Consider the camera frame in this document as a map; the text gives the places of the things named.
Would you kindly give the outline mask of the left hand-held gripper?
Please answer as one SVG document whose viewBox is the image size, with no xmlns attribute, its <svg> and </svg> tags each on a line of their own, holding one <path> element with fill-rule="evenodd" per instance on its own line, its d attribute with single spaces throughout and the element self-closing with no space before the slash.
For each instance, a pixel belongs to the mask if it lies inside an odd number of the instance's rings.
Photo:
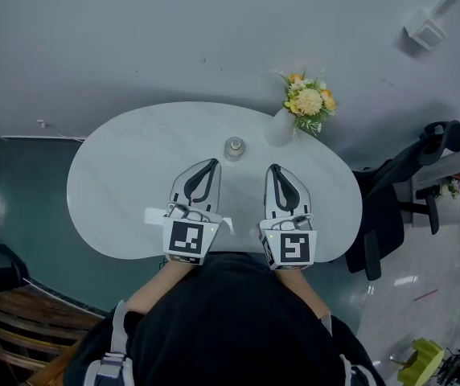
<svg viewBox="0 0 460 386">
<path fill-rule="evenodd" d="M 223 223 L 223 217 L 216 214 L 221 175 L 220 162 L 210 158 L 174 180 L 162 222 L 163 252 L 168 261 L 203 264 Z"/>
</svg>

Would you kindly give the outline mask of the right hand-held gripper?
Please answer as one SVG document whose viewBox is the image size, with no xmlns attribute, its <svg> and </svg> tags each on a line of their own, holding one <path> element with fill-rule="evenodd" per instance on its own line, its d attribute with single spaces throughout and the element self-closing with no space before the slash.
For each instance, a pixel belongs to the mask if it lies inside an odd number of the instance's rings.
<svg viewBox="0 0 460 386">
<path fill-rule="evenodd" d="M 312 228 L 307 188 L 292 172 L 272 164 L 266 171 L 264 205 L 266 219 L 258 225 L 259 239 L 270 269 L 301 270 L 312 265 L 318 233 Z"/>
</svg>

